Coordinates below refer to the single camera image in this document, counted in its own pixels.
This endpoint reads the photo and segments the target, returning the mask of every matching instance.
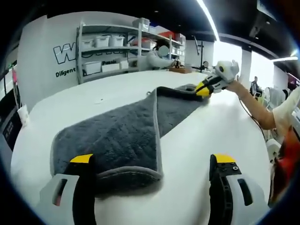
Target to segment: window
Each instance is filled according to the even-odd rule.
[[[232,61],[235,60],[241,69],[242,66],[242,48],[236,45],[232,45],[225,42],[215,42],[214,43],[214,56],[213,56],[213,65],[215,66],[218,61],[226,60]]]
[[[257,76],[257,84],[263,90],[267,87],[274,86],[274,64],[271,60],[263,57],[262,55],[252,52],[251,68],[249,81],[252,82],[254,77]]]

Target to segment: human arm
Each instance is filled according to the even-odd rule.
[[[237,94],[244,103],[254,119],[257,120],[262,129],[269,130],[276,128],[273,112],[269,112],[249,93],[249,91],[238,81],[233,81],[227,90]]]
[[[148,53],[147,59],[153,67],[167,68],[175,65],[175,61],[162,59],[154,51]]]
[[[300,87],[293,90],[290,96],[280,106],[273,109],[276,128],[281,135],[285,135],[291,125],[291,114],[300,98]]]

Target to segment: hand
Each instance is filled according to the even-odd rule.
[[[172,66],[172,67],[175,67],[176,64],[177,64],[177,61],[173,61],[172,64],[171,64],[171,66]]]
[[[231,92],[237,93],[240,89],[240,86],[241,86],[240,82],[232,81],[226,89]]]

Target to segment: white table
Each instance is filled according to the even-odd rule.
[[[175,88],[198,84],[204,74],[146,71],[88,82],[48,97],[30,112],[11,161],[14,184],[34,206],[39,191],[51,179],[50,149],[63,128],[146,97],[157,86]],[[258,126],[226,90],[213,94],[161,139],[164,179],[160,190],[141,195],[96,199],[96,221],[101,225],[205,224],[210,214],[209,162],[213,153],[234,157],[242,173],[270,190],[269,159]]]

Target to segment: ceiling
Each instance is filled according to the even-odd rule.
[[[269,59],[286,57],[296,48],[288,29],[257,10],[257,0],[204,0],[216,24],[221,41],[242,46],[248,51],[256,51]],[[208,19],[196,0],[153,0],[141,3],[131,1],[85,1],[75,4],[70,0],[31,0],[22,3],[23,12],[10,20],[15,29],[20,21],[31,12],[28,21],[42,15],[48,17],[79,11],[106,11],[135,17],[145,17],[169,30],[180,32],[192,39],[213,41]],[[19,29],[16,39],[21,35]],[[277,64],[282,70],[300,77],[295,62]]]

